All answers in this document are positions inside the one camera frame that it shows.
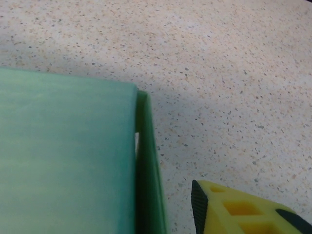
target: speckled countertop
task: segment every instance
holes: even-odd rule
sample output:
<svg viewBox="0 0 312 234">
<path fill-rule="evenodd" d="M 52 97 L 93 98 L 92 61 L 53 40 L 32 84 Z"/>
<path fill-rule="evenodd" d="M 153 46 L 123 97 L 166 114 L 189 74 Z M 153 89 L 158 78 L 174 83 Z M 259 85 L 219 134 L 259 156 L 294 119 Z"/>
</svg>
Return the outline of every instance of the speckled countertop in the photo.
<svg viewBox="0 0 312 234">
<path fill-rule="evenodd" d="M 191 181 L 312 222 L 312 3 L 3 0 L 0 63 L 151 93 L 168 220 L 195 233 Z"/>
</svg>

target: granite countertop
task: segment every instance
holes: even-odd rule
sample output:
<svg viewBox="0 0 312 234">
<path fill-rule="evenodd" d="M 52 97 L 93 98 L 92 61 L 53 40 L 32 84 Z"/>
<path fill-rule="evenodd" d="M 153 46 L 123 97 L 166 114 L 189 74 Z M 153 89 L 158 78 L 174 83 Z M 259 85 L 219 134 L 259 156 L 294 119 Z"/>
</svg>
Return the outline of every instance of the granite countertop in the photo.
<svg viewBox="0 0 312 234">
<path fill-rule="evenodd" d="M 172 233 L 195 233 L 191 182 L 312 222 L 312 3 L 11 0 L 0 63 L 135 82 L 152 95 Z"/>
</svg>

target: black rubber strip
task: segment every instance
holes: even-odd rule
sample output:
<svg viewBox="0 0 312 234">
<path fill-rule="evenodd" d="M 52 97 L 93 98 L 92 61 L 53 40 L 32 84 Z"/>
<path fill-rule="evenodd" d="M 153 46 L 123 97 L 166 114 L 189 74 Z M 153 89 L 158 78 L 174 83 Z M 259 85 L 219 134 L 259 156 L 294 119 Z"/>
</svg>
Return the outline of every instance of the black rubber strip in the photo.
<svg viewBox="0 0 312 234">
<path fill-rule="evenodd" d="M 287 222 L 292 224 L 302 234 L 312 234 L 312 225 L 301 218 L 299 215 L 294 214 L 283 209 L 277 209 L 276 212 L 282 216 Z"/>
<path fill-rule="evenodd" d="M 191 203 L 196 234 L 204 234 L 208 198 L 196 180 L 192 181 Z"/>
</svg>

